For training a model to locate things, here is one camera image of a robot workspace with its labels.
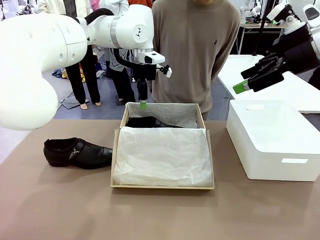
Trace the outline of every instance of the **gray floor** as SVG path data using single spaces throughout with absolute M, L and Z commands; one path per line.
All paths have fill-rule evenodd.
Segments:
M 310 71 L 300 75 L 300 77 L 305 81 L 308 81 L 312 73 L 313 72 Z M 60 100 L 68 97 L 72 92 L 68 80 L 54 78 L 51 76 L 50 72 L 45 73 L 44 77 L 56 90 Z M 66 109 L 64 106 L 61 106 L 55 115 L 55 119 L 121 119 L 125 106 L 117 106 L 116 104 L 117 93 L 113 81 L 108 78 L 100 79 L 98 80 L 98 86 L 102 106 L 95 106 L 91 102 L 88 103 L 88 110 L 82 110 L 80 107 Z M 84 88 L 87 99 L 90 100 L 86 84 L 84 84 Z M 135 91 L 136 98 L 138 98 L 137 86 L 135 83 L 132 84 L 132 88 Z M 208 120 L 226 120 L 225 112 L 228 110 L 229 99 L 225 98 L 226 90 L 219 81 L 216 81 L 212 85 L 211 95 L 213 98 L 213 108 L 209 113 Z M 320 131 L 319 114 L 304 116 Z M 28 134 L 29 132 L 26 131 L 14 131 L 0 128 L 0 164 Z

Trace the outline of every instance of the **white plastic bin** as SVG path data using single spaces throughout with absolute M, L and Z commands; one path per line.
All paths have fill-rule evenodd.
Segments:
M 285 102 L 232 100 L 226 128 L 249 179 L 320 175 L 320 132 Z

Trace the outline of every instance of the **man in brown sweater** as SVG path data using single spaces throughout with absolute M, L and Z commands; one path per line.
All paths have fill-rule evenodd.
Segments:
M 197 103 L 206 119 L 211 84 L 235 42 L 240 12 L 228 0 L 157 0 L 152 12 L 154 50 L 173 72 L 152 81 L 154 102 Z

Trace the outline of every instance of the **black shirt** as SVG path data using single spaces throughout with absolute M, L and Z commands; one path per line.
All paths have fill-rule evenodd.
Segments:
M 65 14 L 71 17 L 77 17 L 76 0 L 63 0 Z

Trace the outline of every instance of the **open cardboard box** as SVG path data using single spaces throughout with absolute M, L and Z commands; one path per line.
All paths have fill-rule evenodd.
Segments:
M 125 127 L 130 115 L 130 104 L 127 103 L 125 106 L 123 118 L 121 121 L 120 129 Z M 157 105 L 166 105 L 167 103 L 148 103 L 148 104 L 157 104 Z M 204 120 L 201 115 L 201 111 L 198 104 L 196 105 L 196 123 L 198 129 L 206 129 Z M 144 185 L 119 185 L 114 181 L 114 169 L 117 162 L 117 150 L 118 150 L 118 141 L 120 135 L 120 129 L 116 129 L 114 133 L 114 143 L 113 143 L 113 154 L 112 154 L 112 165 L 111 165 L 111 187 L 112 188 L 141 188 L 141 189 L 192 189 L 192 190 L 214 190 L 215 189 L 215 177 L 214 177 L 214 167 L 213 167 L 213 160 L 212 160 L 212 150 L 211 150 L 211 141 L 210 141 L 210 133 L 209 130 L 206 130 L 206 139 L 208 143 L 208 149 L 210 154 L 210 161 L 211 161 L 211 175 L 212 175 L 212 186 L 210 187 L 181 187 L 181 186 L 144 186 Z

